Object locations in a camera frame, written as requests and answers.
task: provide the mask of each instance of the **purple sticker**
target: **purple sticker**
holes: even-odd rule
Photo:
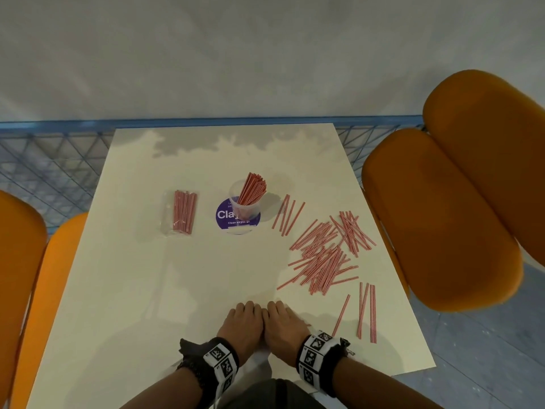
[[[216,222],[221,229],[228,229],[231,227],[239,227],[242,225],[257,225],[261,219],[261,213],[249,221],[241,221],[236,219],[235,214],[233,213],[233,206],[231,201],[226,199],[223,201],[216,210]]]

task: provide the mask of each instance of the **wristband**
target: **wristband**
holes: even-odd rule
[[[306,383],[315,389],[335,398],[333,390],[333,371],[337,363],[349,354],[350,342],[336,339],[323,331],[316,336],[310,335],[301,345],[297,354],[296,369]]]
[[[232,385],[239,367],[238,355],[221,337],[201,345],[181,339],[180,353],[184,359],[177,369],[187,368],[193,372],[202,390],[197,409],[206,409]]]

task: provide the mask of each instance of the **table top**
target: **table top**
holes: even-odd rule
[[[249,233],[228,234],[216,210],[249,171],[268,185],[261,220]],[[176,189],[198,192],[191,236],[161,230],[165,192]],[[286,193],[296,207],[306,204],[282,237],[271,227]],[[359,258],[348,253],[349,265],[359,268],[345,275],[359,280],[326,296],[295,284],[277,291],[294,276],[287,265],[300,259],[288,248],[314,219],[325,222],[340,210],[359,215],[361,229],[377,242]],[[355,336],[359,281],[376,285],[376,344],[368,311],[362,340]],[[181,337],[207,341],[237,302],[281,299],[330,333],[347,293],[337,336],[352,343],[358,359],[388,375],[434,366],[331,124],[118,130],[28,408],[118,408],[172,370]],[[273,377],[298,378],[274,356],[269,362]],[[262,364],[254,359],[255,367]]]

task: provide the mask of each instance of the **blue floor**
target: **blue floor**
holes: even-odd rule
[[[443,314],[412,296],[437,367],[396,378],[445,409],[545,407],[545,273],[524,271],[518,293],[485,310]]]

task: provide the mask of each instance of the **clear plastic cup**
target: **clear plastic cup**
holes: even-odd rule
[[[229,200],[233,206],[235,217],[241,221],[249,221],[259,215],[261,207],[259,206],[259,201],[251,205],[240,205],[236,203],[240,196],[240,192],[242,191],[242,187],[244,186],[244,182],[246,182],[246,180],[241,179],[231,185],[231,188],[229,188]]]

